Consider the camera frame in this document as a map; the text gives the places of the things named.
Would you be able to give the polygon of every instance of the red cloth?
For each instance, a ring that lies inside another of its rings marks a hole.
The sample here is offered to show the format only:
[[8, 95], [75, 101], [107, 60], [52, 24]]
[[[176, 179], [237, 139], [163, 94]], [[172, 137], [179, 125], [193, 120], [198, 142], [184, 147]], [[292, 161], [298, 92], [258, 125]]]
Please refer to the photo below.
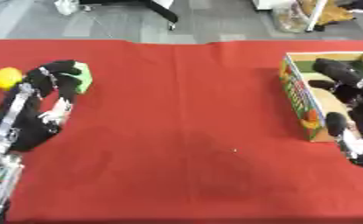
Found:
[[0, 41], [0, 67], [76, 59], [94, 76], [26, 155], [10, 220], [363, 217], [363, 169], [304, 140], [278, 80], [286, 52], [318, 51], [363, 42]]

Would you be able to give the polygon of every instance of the yellow ball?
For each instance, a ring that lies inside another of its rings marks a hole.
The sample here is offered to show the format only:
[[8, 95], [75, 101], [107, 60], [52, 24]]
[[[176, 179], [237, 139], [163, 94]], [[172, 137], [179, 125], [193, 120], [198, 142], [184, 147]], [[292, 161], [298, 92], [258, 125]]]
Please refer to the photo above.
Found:
[[17, 70], [15, 67], [5, 67], [0, 69], [0, 88], [3, 90], [9, 90], [22, 79], [22, 72]]

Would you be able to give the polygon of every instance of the gray floor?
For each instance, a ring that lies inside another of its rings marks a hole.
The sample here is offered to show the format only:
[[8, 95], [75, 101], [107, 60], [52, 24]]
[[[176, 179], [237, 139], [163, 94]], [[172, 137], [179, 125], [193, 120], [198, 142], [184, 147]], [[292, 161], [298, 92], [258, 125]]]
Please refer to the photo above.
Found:
[[194, 44], [240, 39], [363, 39], [363, 15], [331, 25], [325, 32], [279, 32], [268, 12], [250, 0], [175, 0], [176, 31], [139, 5], [98, 6], [71, 17], [60, 15], [53, 0], [0, 3], [0, 39], [127, 39], [144, 43]]

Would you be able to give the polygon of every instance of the chair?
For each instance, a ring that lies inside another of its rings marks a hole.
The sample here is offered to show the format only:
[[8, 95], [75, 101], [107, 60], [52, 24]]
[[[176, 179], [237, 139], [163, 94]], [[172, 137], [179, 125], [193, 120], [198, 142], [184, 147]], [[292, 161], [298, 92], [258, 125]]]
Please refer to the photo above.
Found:
[[176, 23], [178, 22], [178, 15], [171, 10], [166, 9], [161, 4], [154, 2], [154, 0], [80, 0], [80, 5], [85, 6], [85, 11], [90, 11], [91, 4], [116, 4], [116, 3], [127, 3], [127, 2], [140, 2], [147, 8], [155, 11], [157, 14], [169, 21], [169, 30], [174, 31], [176, 29]]

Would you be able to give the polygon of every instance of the open box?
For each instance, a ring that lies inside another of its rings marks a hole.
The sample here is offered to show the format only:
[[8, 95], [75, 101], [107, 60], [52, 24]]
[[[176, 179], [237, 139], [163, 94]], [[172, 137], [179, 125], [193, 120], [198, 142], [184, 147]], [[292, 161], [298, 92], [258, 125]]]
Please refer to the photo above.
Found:
[[[346, 113], [346, 105], [330, 92], [309, 86], [309, 80], [329, 80], [316, 73], [312, 65], [316, 59], [339, 60], [350, 63], [363, 77], [363, 52], [293, 52], [287, 53], [280, 70], [283, 89], [291, 101], [292, 108], [304, 127], [307, 138], [312, 142], [332, 142], [325, 127], [325, 116], [329, 112]], [[353, 133], [358, 136], [356, 127]]]

